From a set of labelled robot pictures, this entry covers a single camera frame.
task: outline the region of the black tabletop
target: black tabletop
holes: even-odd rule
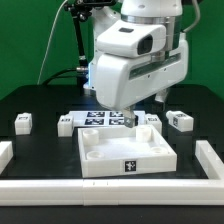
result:
[[[165,105],[150,97],[136,109],[157,114],[163,123],[162,135],[178,155],[177,171],[141,174],[128,178],[202,178],[206,174],[194,156],[196,140],[207,140],[223,160],[224,102],[208,88],[198,85],[177,85],[171,88]],[[0,141],[13,142],[14,158],[0,176],[9,179],[80,179],[77,129],[71,138],[57,137],[61,115],[75,110],[105,110],[94,97],[84,96],[75,86],[24,86],[0,101]],[[168,125],[168,110],[180,110],[194,117],[194,130],[181,133]],[[31,135],[16,136],[17,114],[32,114]],[[221,223],[222,206],[55,206],[2,207],[5,223]]]

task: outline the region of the black cable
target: black cable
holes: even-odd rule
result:
[[[67,78],[83,78],[82,75],[67,75],[67,76],[59,76],[59,77],[51,77],[44,81],[42,85],[47,86],[49,82],[51,82],[54,79],[67,79]]]
[[[76,69],[70,68],[70,69],[64,69],[60,72],[57,72],[56,74],[52,75],[50,78],[45,80],[42,85],[48,85],[49,82],[51,82],[54,79],[61,79],[61,78],[84,78],[83,75],[73,75],[73,76],[60,76],[68,72],[76,72]]]
[[[82,40],[81,27],[80,27],[80,23],[79,23],[77,13],[78,13],[78,11],[75,8],[73,8],[71,10],[71,15],[72,15],[72,18],[73,18],[73,24],[74,24],[75,32],[76,32],[76,40],[77,40],[77,43],[78,43],[79,65],[80,66],[88,66],[88,61],[87,61],[86,56],[85,56],[84,44],[83,44],[83,40]]]

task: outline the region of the green wall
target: green wall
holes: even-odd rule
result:
[[[19,86],[36,84],[50,29],[63,0],[0,1],[0,99]],[[188,34],[189,72],[184,83],[208,86],[224,99],[223,0],[204,0],[202,20]],[[194,19],[191,6],[184,7],[184,27]],[[90,23],[82,24],[88,58],[92,57]],[[62,11],[52,40],[42,80],[78,64],[77,44],[69,13]],[[72,84],[74,80],[54,83]]]

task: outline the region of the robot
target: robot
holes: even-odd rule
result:
[[[75,8],[74,20],[93,17],[93,60],[87,64],[80,51],[78,70],[88,73],[84,89],[94,92],[103,107],[121,111],[125,126],[132,128],[136,103],[154,94],[166,96],[167,88],[185,78],[188,43],[181,31],[181,0],[121,0],[121,14],[108,7],[116,2],[77,0],[67,8]]]

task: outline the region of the white plastic container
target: white plastic container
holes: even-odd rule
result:
[[[176,170],[176,153],[152,125],[80,128],[78,141],[83,177]]]

